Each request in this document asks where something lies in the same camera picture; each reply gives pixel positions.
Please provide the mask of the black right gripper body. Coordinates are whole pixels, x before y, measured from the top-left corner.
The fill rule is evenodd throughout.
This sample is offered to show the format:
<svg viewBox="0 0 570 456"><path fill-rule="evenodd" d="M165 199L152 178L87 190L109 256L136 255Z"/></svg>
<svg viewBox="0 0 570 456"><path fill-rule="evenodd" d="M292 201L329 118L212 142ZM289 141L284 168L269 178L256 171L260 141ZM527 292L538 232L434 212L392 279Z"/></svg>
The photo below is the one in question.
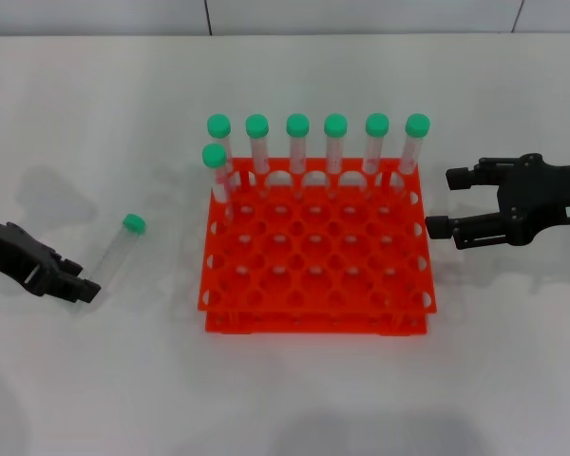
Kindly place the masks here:
<svg viewBox="0 0 570 456"><path fill-rule="evenodd" d="M507 243L524 246L547 228L570 225L570 165L526 154L503 166L497 201Z"/></svg>

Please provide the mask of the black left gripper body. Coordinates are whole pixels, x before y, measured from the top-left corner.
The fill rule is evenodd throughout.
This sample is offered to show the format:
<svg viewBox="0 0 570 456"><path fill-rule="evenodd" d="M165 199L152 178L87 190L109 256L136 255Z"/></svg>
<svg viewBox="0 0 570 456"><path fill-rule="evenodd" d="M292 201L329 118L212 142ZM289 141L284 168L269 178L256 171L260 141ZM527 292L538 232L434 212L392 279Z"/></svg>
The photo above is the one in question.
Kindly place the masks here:
<svg viewBox="0 0 570 456"><path fill-rule="evenodd" d="M18 225L0 223L0 273L28 293L47 295L59 283L61 277L54 254Z"/></svg>

